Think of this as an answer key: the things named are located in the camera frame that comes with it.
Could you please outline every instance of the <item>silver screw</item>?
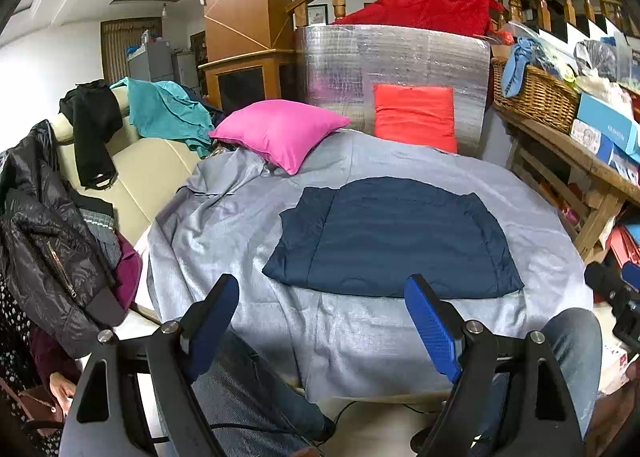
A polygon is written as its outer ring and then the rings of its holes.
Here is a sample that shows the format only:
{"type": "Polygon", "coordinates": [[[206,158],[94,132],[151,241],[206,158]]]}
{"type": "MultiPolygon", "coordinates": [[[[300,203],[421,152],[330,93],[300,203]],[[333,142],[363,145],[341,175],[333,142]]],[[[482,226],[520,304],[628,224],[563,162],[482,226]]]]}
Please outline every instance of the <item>silver screw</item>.
{"type": "Polygon", "coordinates": [[[471,334],[479,334],[484,330],[484,326],[478,320],[469,320],[466,323],[466,330],[471,334]]]}
{"type": "Polygon", "coordinates": [[[113,340],[113,331],[111,329],[105,329],[104,331],[100,331],[98,333],[98,341],[102,345],[106,345],[113,340]]]}
{"type": "Polygon", "coordinates": [[[534,343],[540,344],[545,342],[545,335],[540,331],[533,331],[529,336],[531,336],[534,343]]]}
{"type": "Polygon", "coordinates": [[[180,324],[176,320],[169,320],[168,322],[164,322],[160,326],[160,330],[164,334],[173,334],[175,331],[178,330],[179,326],[180,324]]]}

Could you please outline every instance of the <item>black puffer jacket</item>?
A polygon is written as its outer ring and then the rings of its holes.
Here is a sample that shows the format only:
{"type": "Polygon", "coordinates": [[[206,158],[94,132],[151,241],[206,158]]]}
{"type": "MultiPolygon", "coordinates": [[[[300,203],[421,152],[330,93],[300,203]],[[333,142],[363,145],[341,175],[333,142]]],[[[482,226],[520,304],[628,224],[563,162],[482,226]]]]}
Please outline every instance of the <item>black puffer jacket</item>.
{"type": "Polygon", "coordinates": [[[79,358],[125,312],[67,188],[48,121],[0,154],[0,271],[26,315],[79,358]]]}

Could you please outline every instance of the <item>table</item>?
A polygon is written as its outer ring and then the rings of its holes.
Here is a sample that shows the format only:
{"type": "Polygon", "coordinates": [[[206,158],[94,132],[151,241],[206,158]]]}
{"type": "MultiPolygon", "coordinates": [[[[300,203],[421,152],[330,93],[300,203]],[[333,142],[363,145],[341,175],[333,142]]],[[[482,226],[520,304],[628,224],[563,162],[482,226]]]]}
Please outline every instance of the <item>table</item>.
{"type": "Polygon", "coordinates": [[[614,219],[622,205],[629,201],[640,206],[640,187],[620,177],[617,171],[607,166],[585,147],[568,135],[542,123],[527,119],[508,110],[496,109],[513,136],[507,169],[531,186],[551,204],[553,197],[533,177],[528,166],[542,176],[580,217],[582,227],[576,231],[560,214],[562,225],[574,242],[575,248],[585,261],[602,261],[605,251],[598,247],[598,238],[614,219]],[[580,200],[551,170],[523,146],[531,139],[565,161],[587,173],[591,188],[580,200]]]}

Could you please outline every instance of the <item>teal garment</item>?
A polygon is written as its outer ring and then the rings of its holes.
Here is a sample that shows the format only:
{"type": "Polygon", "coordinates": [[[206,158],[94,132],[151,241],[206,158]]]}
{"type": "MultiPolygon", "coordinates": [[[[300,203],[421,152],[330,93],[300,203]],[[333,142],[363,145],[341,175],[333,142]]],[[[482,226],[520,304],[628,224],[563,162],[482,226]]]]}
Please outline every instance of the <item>teal garment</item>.
{"type": "Polygon", "coordinates": [[[211,117],[180,85],[123,78],[111,88],[122,85],[127,85],[129,122],[142,137],[181,141],[201,158],[210,153],[209,132],[214,128],[211,117]]]}

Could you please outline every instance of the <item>picture frame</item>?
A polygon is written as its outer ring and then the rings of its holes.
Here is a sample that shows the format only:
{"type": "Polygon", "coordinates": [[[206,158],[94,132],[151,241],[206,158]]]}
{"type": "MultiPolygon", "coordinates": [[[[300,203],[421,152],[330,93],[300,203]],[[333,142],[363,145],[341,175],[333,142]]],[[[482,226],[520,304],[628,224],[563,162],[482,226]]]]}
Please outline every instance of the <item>picture frame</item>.
{"type": "Polygon", "coordinates": [[[306,17],[309,25],[327,25],[329,23],[327,4],[306,6],[306,17]]]}

